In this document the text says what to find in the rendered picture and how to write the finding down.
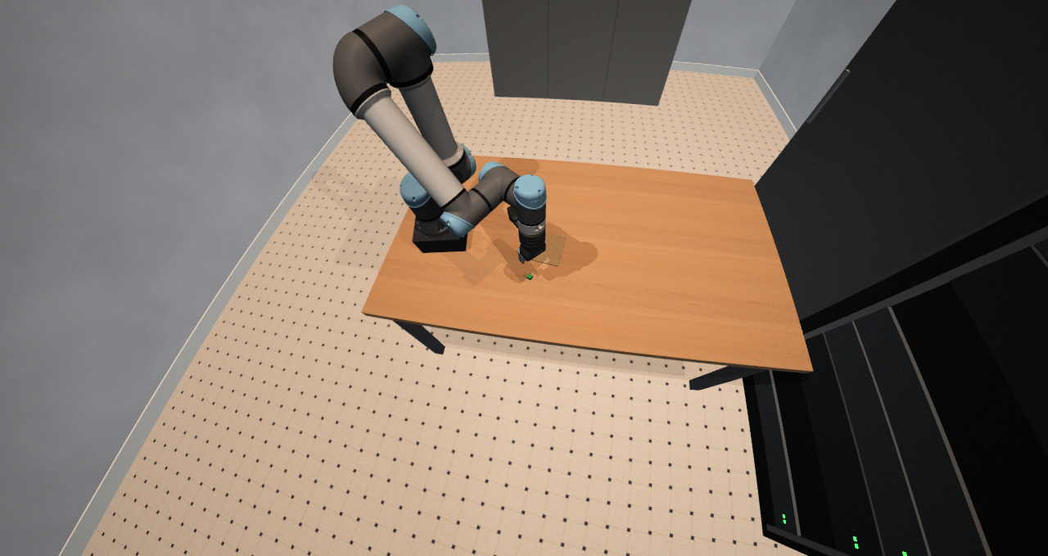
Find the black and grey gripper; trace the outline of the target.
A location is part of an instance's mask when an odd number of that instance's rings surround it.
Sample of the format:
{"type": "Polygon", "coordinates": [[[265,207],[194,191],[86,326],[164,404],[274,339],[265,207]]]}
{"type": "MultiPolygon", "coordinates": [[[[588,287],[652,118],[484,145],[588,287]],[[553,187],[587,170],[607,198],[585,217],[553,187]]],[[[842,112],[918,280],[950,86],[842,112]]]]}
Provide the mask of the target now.
{"type": "Polygon", "coordinates": [[[546,250],[545,243],[545,220],[539,225],[523,225],[517,219],[517,212],[514,206],[508,206],[508,217],[514,225],[519,228],[520,247],[517,249],[521,264],[524,261],[534,259],[536,255],[546,250]],[[543,228],[542,228],[543,227],[543,228]]]}

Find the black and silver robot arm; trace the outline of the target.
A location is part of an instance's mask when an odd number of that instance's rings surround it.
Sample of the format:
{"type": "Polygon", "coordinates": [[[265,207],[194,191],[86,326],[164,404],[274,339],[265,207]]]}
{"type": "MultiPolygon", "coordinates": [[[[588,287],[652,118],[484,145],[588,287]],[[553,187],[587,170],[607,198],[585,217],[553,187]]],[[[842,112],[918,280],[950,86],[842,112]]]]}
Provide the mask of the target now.
{"type": "Polygon", "coordinates": [[[462,186],[477,166],[467,147],[456,142],[450,131],[431,79],[430,55],[435,52],[436,41],[422,17],[396,5],[340,38],[333,55],[341,98],[409,171],[400,194],[416,215],[417,227],[429,237],[464,237],[502,201],[514,206],[519,223],[543,223],[547,193],[538,175],[520,176],[490,161],[482,166],[474,188],[462,186]],[[422,133],[392,101],[386,84],[400,90],[422,133]]]}

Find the tan mat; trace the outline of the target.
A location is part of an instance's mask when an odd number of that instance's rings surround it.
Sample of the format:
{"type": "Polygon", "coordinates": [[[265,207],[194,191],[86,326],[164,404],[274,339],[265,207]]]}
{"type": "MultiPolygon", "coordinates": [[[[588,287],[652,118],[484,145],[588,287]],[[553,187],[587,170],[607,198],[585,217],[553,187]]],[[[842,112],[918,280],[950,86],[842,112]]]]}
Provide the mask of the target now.
{"type": "Polygon", "coordinates": [[[541,264],[558,266],[558,264],[560,264],[562,251],[564,251],[566,239],[566,237],[562,237],[560,235],[545,233],[546,250],[542,251],[542,253],[536,255],[534,259],[531,260],[538,261],[541,264]]]}

